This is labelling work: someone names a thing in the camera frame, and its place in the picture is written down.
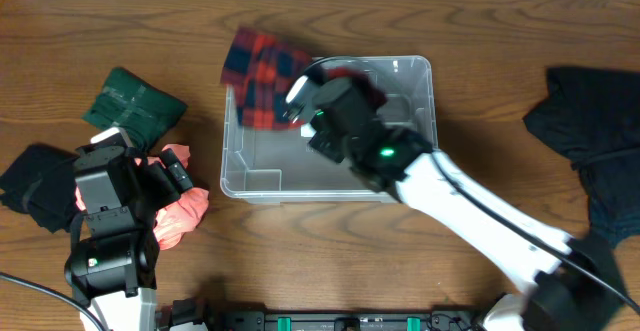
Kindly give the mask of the pink shirt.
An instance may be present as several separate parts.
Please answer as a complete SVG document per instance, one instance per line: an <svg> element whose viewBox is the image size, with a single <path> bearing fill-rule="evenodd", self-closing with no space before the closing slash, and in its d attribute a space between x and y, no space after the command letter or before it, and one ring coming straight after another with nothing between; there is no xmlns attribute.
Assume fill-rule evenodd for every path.
<svg viewBox="0 0 640 331"><path fill-rule="evenodd" d="M190 148L181 144L167 144L162 151L171 150L175 153L185 169L191 156ZM80 211L86 211L86 205L78 187L75 189L76 206ZM180 199L156 213L156 225L154 235L159 243L160 250L168 250L175 247L184 234L194 231L201 222L205 212L209 208L209 191L199 187L193 187L183 193Z"/></svg>

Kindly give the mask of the red plaid flannel shirt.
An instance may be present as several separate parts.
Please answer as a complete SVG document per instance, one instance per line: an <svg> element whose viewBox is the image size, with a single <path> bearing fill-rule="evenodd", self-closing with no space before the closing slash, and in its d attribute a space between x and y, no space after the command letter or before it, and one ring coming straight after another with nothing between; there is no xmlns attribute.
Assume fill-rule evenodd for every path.
<svg viewBox="0 0 640 331"><path fill-rule="evenodd" d="M221 73L221 83L234 90L238 124L259 130L302 127L287 115L285 98L301 76L321 86L341 77L351 77L364 91L369 104L378 109L387 103L382 90L353 67L320 65L305 51L255 29L237 30Z"/></svg>

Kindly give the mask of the black garment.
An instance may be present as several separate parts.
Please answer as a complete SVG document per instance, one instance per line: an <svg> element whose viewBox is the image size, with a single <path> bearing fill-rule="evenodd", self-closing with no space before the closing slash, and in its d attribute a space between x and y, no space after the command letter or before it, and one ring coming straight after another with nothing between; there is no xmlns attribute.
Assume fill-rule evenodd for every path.
<svg viewBox="0 0 640 331"><path fill-rule="evenodd" d="M558 66L548 96L523 118L527 130L574 169L639 154L639 74Z"/></svg>

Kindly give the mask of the dark navy cloth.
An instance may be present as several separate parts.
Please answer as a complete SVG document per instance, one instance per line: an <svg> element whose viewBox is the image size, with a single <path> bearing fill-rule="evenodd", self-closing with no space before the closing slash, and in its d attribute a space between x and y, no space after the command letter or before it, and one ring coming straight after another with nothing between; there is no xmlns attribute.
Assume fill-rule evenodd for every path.
<svg viewBox="0 0 640 331"><path fill-rule="evenodd" d="M639 163L605 161L580 169L591 231L616 248L639 235Z"/></svg>

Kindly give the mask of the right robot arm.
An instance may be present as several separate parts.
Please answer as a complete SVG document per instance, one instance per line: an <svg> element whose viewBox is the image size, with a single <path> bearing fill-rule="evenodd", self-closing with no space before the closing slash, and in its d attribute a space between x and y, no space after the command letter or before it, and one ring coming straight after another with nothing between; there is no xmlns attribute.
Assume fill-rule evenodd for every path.
<svg viewBox="0 0 640 331"><path fill-rule="evenodd" d="M299 78L286 97L315 134L309 145L348 161L368 189L439 221L516 287L477 330L601 330L628 295L612 252L594 235L576 239L519 211L461 171L420 133L378 115L383 95L353 77Z"/></svg>

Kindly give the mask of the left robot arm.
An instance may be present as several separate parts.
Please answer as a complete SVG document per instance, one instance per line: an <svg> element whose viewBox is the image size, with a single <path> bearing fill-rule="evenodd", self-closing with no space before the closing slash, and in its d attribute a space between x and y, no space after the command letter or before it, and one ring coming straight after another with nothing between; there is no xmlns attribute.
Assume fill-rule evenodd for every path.
<svg viewBox="0 0 640 331"><path fill-rule="evenodd" d="M157 212L193 187L171 149L148 163L126 146L86 146L73 163L82 219L90 236L73 235L65 278L73 298L99 324L87 330L154 330L159 243Z"/></svg>

